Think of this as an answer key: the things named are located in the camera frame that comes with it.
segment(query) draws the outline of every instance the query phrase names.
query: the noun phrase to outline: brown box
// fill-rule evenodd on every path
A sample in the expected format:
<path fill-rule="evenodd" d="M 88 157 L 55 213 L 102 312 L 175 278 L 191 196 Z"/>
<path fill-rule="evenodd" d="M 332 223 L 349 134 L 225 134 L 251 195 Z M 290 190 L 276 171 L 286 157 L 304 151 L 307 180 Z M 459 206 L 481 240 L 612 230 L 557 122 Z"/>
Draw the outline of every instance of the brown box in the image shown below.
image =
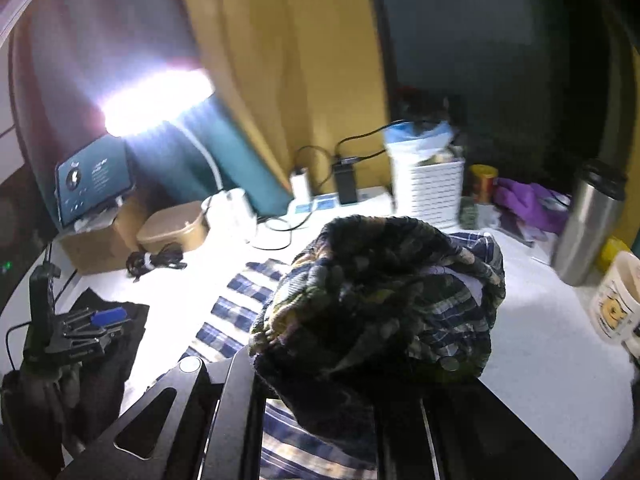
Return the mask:
<path fill-rule="evenodd" d="M 126 268 L 126 261 L 138 250 L 136 235 L 149 217 L 137 194 L 127 197 L 113 222 L 89 232 L 62 233 L 58 241 L 82 275 Z"/>

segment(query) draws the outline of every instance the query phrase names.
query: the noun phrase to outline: thermos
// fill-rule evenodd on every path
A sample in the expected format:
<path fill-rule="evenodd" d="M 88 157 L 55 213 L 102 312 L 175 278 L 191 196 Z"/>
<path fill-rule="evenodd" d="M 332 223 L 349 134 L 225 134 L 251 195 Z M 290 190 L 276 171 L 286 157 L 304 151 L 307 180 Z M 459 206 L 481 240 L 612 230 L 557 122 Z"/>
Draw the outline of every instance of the thermos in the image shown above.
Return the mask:
<path fill-rule="evenodd" d="M 625 201 L 626 177 L 599 160 L 578 170 L 569 219 L 552 267 L 568 285 L 580 285 L 612 231 Z"/>

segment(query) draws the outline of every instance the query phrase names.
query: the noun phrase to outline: white basket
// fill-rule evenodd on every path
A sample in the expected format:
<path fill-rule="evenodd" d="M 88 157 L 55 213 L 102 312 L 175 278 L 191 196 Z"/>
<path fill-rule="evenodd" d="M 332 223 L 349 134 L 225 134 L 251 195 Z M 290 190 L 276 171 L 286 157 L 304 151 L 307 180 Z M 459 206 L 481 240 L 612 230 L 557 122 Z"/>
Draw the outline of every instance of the white basket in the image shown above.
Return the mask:
<path fill-rule="evenodd" d="M 458 222 L 465 161 L 411 166 L 392 159 L 396 216 L 411 216 L 435 227 Z"/>

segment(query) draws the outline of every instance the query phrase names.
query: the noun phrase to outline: white tabletop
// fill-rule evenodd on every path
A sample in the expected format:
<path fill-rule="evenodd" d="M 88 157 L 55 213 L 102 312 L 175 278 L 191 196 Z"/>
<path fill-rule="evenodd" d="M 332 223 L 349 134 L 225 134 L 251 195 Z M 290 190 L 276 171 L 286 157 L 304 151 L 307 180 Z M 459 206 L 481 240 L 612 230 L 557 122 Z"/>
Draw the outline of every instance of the white tabletop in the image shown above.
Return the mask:
<path fill-rule="evenodd" d="M 342 216 L 357 212 L 335 211 Z M 105 300 L 150 306 L 123 408 L 176 363 L 204 315 L 245 262 L 276 258 L 289 263 L 318 235 L 327 220 L 324 216 L 293 232 L 292 243 L 284 250 L 257 250 L 212 231 L 202 247 L 186 254 L 185 270 L 156 269 L 138 283 L 125 271 L 83 277 L 65 308 L 87 287 Z M 551 268 L 531 260 L 524 245 L 490 232 L 504 255 L 507 294 L 491 332 L 492 355 L 481 381 L 578 478 L 599 479 L 632 429 L 634 367 L 622 347 L 605 343 L 591 327 L 579 299 L 585 303 L 591 289 L 565 285 Z M 288 233 L 261 227 L 253 244 L 276 248 L 288 240 Z"/>

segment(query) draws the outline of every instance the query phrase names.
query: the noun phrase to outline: teal curtain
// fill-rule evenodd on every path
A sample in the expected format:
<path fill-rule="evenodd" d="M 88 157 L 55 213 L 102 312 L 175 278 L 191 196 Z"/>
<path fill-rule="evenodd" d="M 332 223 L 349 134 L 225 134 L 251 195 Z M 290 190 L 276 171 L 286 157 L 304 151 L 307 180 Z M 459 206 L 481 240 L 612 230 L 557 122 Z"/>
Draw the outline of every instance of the teal curtain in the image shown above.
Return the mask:
<path fill-rule="evenodd" d="M 286 213 L 292 196 L 266 167 L 215 94 L 185 112 L 180 121 L 216 160 L 225 189 L 243 188 L 258 215 Z M 139 170 L 159 182 L 177 203 L 204 200 L 216 192 L 215 180 L 202 154 L 170 124 L 126 140 Z"/>

